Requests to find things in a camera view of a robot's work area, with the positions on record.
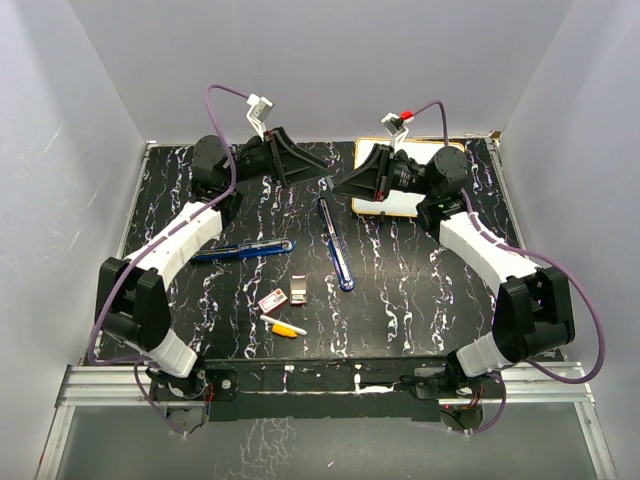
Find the staple tray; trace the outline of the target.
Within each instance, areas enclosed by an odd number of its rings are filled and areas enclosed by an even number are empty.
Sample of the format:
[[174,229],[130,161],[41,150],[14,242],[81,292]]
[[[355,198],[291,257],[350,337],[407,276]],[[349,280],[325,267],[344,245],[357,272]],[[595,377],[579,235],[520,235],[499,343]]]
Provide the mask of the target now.
[[292,275],[290,277],[290,304],[302,306],[307,303],[307,276]]

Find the yellow marker cap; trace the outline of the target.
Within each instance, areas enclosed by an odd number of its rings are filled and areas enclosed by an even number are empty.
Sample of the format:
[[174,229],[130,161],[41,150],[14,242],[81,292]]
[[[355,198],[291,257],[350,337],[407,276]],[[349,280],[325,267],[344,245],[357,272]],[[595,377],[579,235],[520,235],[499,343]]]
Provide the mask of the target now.
[[274,324],[272,326],[272,332],[278,336],[289,339],[295,339],[298,337],[298,334],[294,330],[291,330],[290,328],[287,328],[280,324]]

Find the small whiteboard orange frame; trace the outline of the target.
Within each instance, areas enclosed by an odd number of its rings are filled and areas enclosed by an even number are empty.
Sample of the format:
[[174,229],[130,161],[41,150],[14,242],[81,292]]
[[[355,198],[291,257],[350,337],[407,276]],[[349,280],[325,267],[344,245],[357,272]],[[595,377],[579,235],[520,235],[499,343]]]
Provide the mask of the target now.
[[[369,156],[375,143],[387,145],[388,140],[383,138],[363,137],[356,141],[354,168],[360,167]],[[419,164],[426,164],[433,155],[444,146],[442,141],[408,139],[400,144],[409,157]],[[354,213],[360,215],[379,215],[384,212],[392,217],[416,217],[416,205],[422,201],[423,195],[403,193],[392,190],[383,202],[373,202],[353,197],[351,207]]]

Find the red white staple box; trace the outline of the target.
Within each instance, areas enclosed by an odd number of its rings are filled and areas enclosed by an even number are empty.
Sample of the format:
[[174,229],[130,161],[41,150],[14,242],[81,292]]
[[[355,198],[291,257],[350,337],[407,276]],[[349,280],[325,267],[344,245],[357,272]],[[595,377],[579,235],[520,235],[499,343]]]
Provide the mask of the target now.
[[258,302],[258,305],[264,314],[268,314],[269,312],[279,308],[287,302],[287,295],[281,289],[276,289],[262,298]]

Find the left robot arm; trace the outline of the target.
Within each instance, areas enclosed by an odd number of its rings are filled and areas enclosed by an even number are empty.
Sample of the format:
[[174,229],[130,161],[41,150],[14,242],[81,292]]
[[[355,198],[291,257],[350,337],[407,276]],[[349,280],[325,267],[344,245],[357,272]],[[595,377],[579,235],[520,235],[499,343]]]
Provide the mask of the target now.
[[146,361],[171,376],[182,397],[200,396],[207,376],[195,367],[197,353],[172,328],[167,287],[233,221],[243,199],[239,183],[268,177],[289,188],[326,176],[328,168],[326,160],[302,149],[281,127],[252,137],[235,152],[226,151],[216,135],[201,138],[193,149],[191,196],[181,212],[138,251],[101,265],[96,331],[135,349],[133,361]]

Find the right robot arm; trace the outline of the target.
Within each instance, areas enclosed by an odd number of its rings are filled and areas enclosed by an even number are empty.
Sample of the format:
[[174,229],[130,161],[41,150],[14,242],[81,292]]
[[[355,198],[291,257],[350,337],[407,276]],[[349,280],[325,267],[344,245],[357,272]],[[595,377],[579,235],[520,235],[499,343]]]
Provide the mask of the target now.
[[464,189],[468,160],[444,146],[425,164],[403,150],[375,144],[364,163],[332,188],[339,195],[382,202],[393,191],[417,194],[417,223],[460,257],[492,290],[496,304],[489,333],[447,356],[439,380],[455,395],[478,389],[482,376],[572,342],[575,325],[569,280],[509,250],[486,229]]

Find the white marker pen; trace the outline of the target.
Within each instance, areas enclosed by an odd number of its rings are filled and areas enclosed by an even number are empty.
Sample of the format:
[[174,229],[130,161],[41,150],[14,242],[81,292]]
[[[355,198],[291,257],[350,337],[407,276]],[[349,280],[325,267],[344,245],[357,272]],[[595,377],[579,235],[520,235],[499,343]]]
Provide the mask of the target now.
[[285,328],[285,329],[288,329],[288,330],[290,330],[292,332],[295,332],[297,335],[302,335],[302,336],[306,336],[307,335],[307,331],[306,330],[304,330],[302,328],[299,328],[299,327],[296,327],[294,325],[288,324],[286,322],[282,322],[280,320],[277,320],[275,318],[269,317],[267,315],[261,315],[260,319],[263,320],[264,322],[268,323],[268,324],[278,325],[278,326],[280,326],[282,328]]

